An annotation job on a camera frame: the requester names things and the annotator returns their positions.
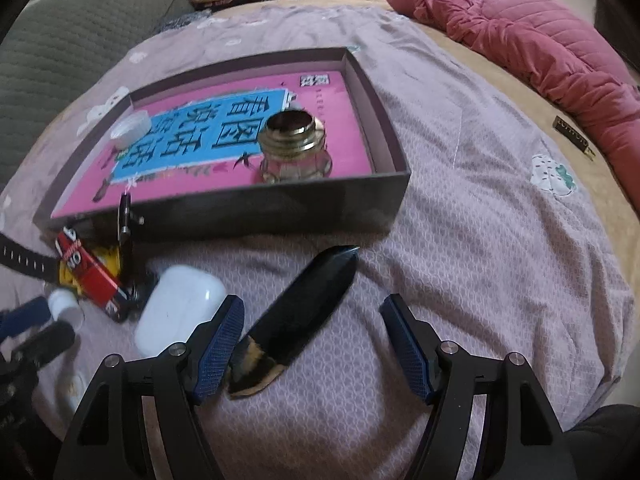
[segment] white cap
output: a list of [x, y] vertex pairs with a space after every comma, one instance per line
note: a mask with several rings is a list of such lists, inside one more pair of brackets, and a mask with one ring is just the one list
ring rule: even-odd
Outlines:
[[54, 320], [66, 321], [75, 332], [78, 332], [84, 323], [84, 312], [76, 300], [76, 295], [67, 288], [57, 288], [50, 295], [49, 311]]
[[124, 117], [111, 129], [111, 140], [118, 150], [125, 150], [151, 130], [151, 119], [146, 110], [138, 110]]

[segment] bed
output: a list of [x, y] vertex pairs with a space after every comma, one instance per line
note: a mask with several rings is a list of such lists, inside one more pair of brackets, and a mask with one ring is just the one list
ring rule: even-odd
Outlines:
[[[279, 27], [283, 31], [285, 24], [287, 32], [279, 38], [262, 30]], [[331, 28], [331, 34], [320, 36], [318, 30], [323, 27]], [[252, 35], [262, 41], [247, 41]], [[192, 48], [176, 50], [179, 44]], [[564, 429], [592, 413], [622, 374], [636, 342], [638, 216], [603, 156], [596, 153], [591, 162], [553, 130], [556, 115], [576, 126], [571, 117], [484, 57], [384, 5], [354, 0], [252, 4], [168, 30], [134, 47], [52, 121], [31, 149], [1, 195], [5, 234], [34, 250], [50, 252], [31, 223], [33, 213], [47, 185], [82, 139], [86, 130], [82, 125], [89, 121], [92, 108], [104, 106], [119, 87], [133, 89], [197, 64], [253, 54], [257, 44], [265, 50], [353, 47], [389, 108], [413, 175], [396, 226], [386, 238], [257, 236], [146, 248], [156, 270], [180, 262], [218, 275], [230, 292], [245, 300], [245, 329], [315, 253], [345, 242], [362, 248], [351, 292], [281, 378], [249, 399], [231, 401], [220, 395], [199, 410], [226, 477], [391, 479], [402, 473], [424, 431], [428, 411], [404, 384], [377, 312], [390, 292], [403, 294], [417, 317], [471, 353], [503, 357], [509, 351], [522, 352]], [[233, 46], [232, 51], [225, 46]], [[428, 60], [431, 72], [417, 68], [415, 73], [403, 72], [397, 64], [401, 61], [384, 56], [393, 49], [406, 56], [404, 62], [415, 56]], [[450, 87], [446, 86], [449, 77], [456, 81]], [[447, 97], [460, 101], [450, 106], [438, 96], [439, 87], [430, 87], [427, 81], [445, 85]], [[475, 89], [476, 101], [465, 104], [472, 93], [457, 93], [462, 88], [457, 85]], [[402, 99], [400, 87], [405, 92]], [[472, 113], [478, 114], [475, 126], [462, 128]], [[497, 113], [504, 114], [502, 126], [490, 119]], [[419, 114], [431, 123], [416, 122]], [[492, 127], [482, 126], [483, 121], [493, 121]], [[500, 145], [508, 149], [503, 158], [494, 160], [496, 173], [489, 174], [494, 180], [459, 188], [458, 181], [450, 182], [452, 174], [440, 179], [435, 170], [444, 154], [452, 158], [454, 168], [458, 165], [459, 171], [478, 176], [473, 143], [465, 143], [465, 138], [461, 142], [460, 136], [460, 131], [475, 128], [491, 139], [500, 136]], [[423, 138], [423, 132], [442, 136]], [[522, 140], [515, 137], [516, 132]], [[447, 144], [449, 138], [457, 142]], [[427, 163], [424, 159], [431, 152], [420, 147], [433, 139], [442, 140], [443, 149]], [[577, 188], [568, 200], [531, 192], [528, 181], [513, 184], [517, 191], [512, 192], [505, 180], [501, 167], [505, 160], [513, 171], [530, 171], [527, 157], [541, 152], [575, 177]], [[499, 205], [489, 211], [495, 196], [480, 192], [483, 189], [513, 201], [503, 210]], [[470, 206], [465, 197], [476, 202]], [[462, 221], [468, 207], [477, 218]], [[517, 221], [507, 220], [510, 212], [516, 212]], [[488, 232], [488, 226], [496, 230]], [[443, 243], [452, 234], [458, 242], [445, 249]], [[442, 258], [445, 250], [450, 251], [448, 258]], [[474, 254], [471, 262], [466, 259], [469, 251]], [[514, 259], [519, 251], [532, 251], [538, 262]], [[478, 269], [484, 269], [486, 276], [480, 276]], [[4, 290], [13, 291], [0, 300], [2, 308], [42, 293], [41, 283], [5, 269], [0, 269], [0, 283]], [[526, 300], [516, 303], [516, 298]], [[60, 436], [71, 416], [61, 400], [60, 378], [76, 374], [89, 380], [111, 352], [127, 360], [139, 357], [132, 342], [133, 322], [116, 325], [90, 304], [82, 307], [86, 321], [79, 343], [41, 374], [36, 399], [41, 416]], [[150, 405], [146, 408], [149, 413], [153, 410]], [[461, 478], [469, 478], [478, 452], [481, 411], [478, 402]], [[158, 433], [153, 422], [148, 424], [150, 444], [159, 449]], [[161, 453], [156, 456], [160, 457], [158, 478], [167, 478]]]

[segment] bedsheet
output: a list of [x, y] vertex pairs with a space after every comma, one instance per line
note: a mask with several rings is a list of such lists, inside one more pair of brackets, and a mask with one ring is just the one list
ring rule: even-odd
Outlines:
[[[389, 236], [259, 236], [148, 248], [157, 270], [180, 262], [218, 275], [245, 300], [248, 328], [315, 253], [336, 243], [362, 247], [351, 291], [290, 369], [261, 394], [221, 395], [199, 410], [226, 477], [400, 475], [428, 412], [404, 383], [378, 314], [390, 292], [469, 352], [522, 352], [562, 426], [572, 426], [622, 373], [634, 322], [633, 295], [590, 192], [509, 98], [410, 20], [377, 7], [270, 4], [251, 14], [218, 13], [140, 44], [41, 137], [2, 194], [4, 232], [46, 250], [30, 218], [81, 139], [79, 126], [119, 87], [284, 46], [335, 45], [353, 47], [413, 170]], [[562, 194], [532, 183], [537, 157], [572, 176]], [[5, 269], [0, 283], [15, 292], [5, 303], [42, 290]], [[56, 398], [60, 378], [73, 372], [89, 379], [110, 352], [138, 357], [132, 322], [118, 326], [82, 307], [80, 344], [40, 378], [38, 409], [58, 434], [70, 417]], [[478, 452], [481, 408], [474, 408], [461, 478], [469, 478]], [[158, 446], [153, 431], [150, 440]]]

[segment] gray quilted fabric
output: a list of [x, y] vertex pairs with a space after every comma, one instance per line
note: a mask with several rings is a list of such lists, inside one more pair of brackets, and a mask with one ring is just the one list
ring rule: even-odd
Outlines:
[[[408, 19], [377, 8], [265, 6], [139, 44], [51, 125], [21, 165], [1, 195], [13, 197], [4, 210], [5, 234], [48, 250], [32, 215], [87, 133], [76, 136], [79, 125], [119, 87], [134, 90], [224, 59], [337, 45], [355, 47], [413, 170], [388, 236], [253, 236], [152, 248], [157, 270], [182, 263], [219, 276], [244, 299], [247, 330], [317, 252], [334, 244], [361, 247], [344, 301], [281, 377], [253, 397], [220, 394], [198, 409], [228, 480], [401, 477], [428, 409], [409, 390], [378, 312], [391, 292], [402, 294], [441, 338], [473, 354], [521, 352], [565, 429], [594, 409], [631, 348], [634, 300], [588, 191], [577, 179], [565, 196], [530, 181], [538, 154], [575, 176], [558, 147]], [[131, 193], [135, 200], [135, 187]], [[12, 300], [9, 291], [25, 301], [42, 285], [0, 269], [0, 290], [8, 291], [0, 303]], [[79, 345], [40, 373], [36, 405], [59, 434], [70, 420], [56, 397], [64, 373], [89, 379], [112, 352], [139, 357], [133, 321], [116, 325], [90, 303], [82, 308]], [[461, 479], [473, 471], [481, 409], [478, 402]], [[158, 432], [149, 434], [160, 449]]]
[[0, 44], [0, 189], [44, 128], [187, 0], [40, 0]]

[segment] pink quilt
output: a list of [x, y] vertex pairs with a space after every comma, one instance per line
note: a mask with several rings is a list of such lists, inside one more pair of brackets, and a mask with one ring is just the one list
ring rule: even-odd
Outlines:
[[572, 114], [640, 211], [640, 92], [620, 56], [557, 0], [387, 0]]

